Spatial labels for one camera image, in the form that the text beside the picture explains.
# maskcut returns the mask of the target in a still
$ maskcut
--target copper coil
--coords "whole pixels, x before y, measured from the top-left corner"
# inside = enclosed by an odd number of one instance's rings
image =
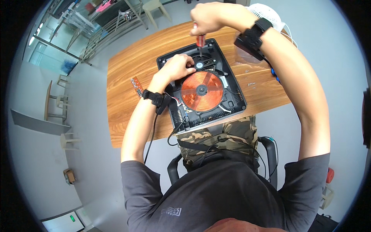
[[[223,84],[211,72],[195,72],[183,82],[181,95],[188,108],[201,112],[209,111],[221,102]]]

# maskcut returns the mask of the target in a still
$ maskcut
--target hand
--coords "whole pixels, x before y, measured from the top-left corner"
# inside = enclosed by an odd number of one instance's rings
[[[197,28],[190,31],[191,36],[216,32],[224,26],[244,32],[258,19],[243,5],[218,2],[197,4],[191,10],[191,18],[197,23]]]
[[[196,69],[190,68],[192,65],[194,65],[192,57],[186,54],[176,54],[153,76],[147,89],[151,92],[162,93],[170,82],[194,73]]]

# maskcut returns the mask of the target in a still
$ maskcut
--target camouflage pants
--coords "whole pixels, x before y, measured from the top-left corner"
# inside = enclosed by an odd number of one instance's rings
[[[215,147],[238,151],[247,155],[257,156],[253,149],[257,149],[257,128],[255,115],[223,123],[221,134],[212,135],[207,128],[177,135],[177,139],[190,143],[211,146],[217,138],[228,138],[225,142],[218,142]],[[190,165],[204,155],[204,151],[180,147],[180,152],[186,164]]]

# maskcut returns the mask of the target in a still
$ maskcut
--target ceiling light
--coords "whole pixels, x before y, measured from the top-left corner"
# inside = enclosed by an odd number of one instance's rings
[[[31,37],[31,39],[30,39],[30,43],[28,44],[28,46],[31,46],[31,43],[33,42],[33,40],[35,39],[35,37]]]

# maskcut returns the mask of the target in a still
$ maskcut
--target screwdriver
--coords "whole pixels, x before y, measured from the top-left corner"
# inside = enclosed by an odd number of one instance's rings
[[[193,22],[193,29],[196,29],[196,28],[197,28],[197,23],[196,22]],[[196,45],[197,45],[198,50],[200,52],[200,56],[202,56],[202,50],[201,50],[201,48],[203,46],[205,46],[205,37],[206,37],[205,34],[196,36]]]

